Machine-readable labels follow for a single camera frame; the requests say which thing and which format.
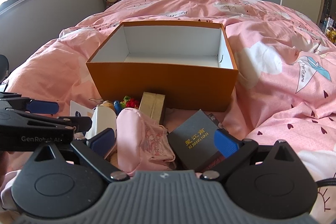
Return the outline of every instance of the pink pouch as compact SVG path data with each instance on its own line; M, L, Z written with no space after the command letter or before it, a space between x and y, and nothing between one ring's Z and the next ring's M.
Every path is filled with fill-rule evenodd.
M119 168L129 176L137 170L171 170L175 160L167 130L134 108L117 117L117 146Z

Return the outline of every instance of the white cloud print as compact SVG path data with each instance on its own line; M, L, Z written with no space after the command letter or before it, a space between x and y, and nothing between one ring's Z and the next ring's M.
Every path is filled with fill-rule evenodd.
M258 41L251 48L243 48L235 53L239 82L246 88L253 88L259 81L261 72L278 75L282 72L280 55L272 46Z

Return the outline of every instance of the orange box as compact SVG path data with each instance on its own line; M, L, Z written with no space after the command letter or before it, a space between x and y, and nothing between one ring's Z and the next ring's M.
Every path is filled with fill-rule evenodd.
M121 23L87 62L104 100L166 95L170 108L225 111L238 70L219 23Z

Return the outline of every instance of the pink blanket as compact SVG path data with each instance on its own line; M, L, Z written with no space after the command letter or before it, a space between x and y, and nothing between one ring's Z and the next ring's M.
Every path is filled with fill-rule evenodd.
M87 107L100 101L86 60L120 21L195 20L226 26L239 79L226 113L215 113L235 137L260 144L287 140L318 180L336 173L336 46L305 15L261 0L123 0L63 30L8 78L8 90ZM171 131L194 112L170 109ZM11 159L20 168L22 156ZM319 220L335 217L336 193L322 195Z

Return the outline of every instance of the triangular cutout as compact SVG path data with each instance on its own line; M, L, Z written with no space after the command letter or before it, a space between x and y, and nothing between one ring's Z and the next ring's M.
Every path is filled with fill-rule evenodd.
M44 146L40 153L37 155L35 161L54 160L55 155L52 152L50 146Z
M279 147L279 150L274 158L276 160L294 161L292 155L288 152L287 148L284 146Z

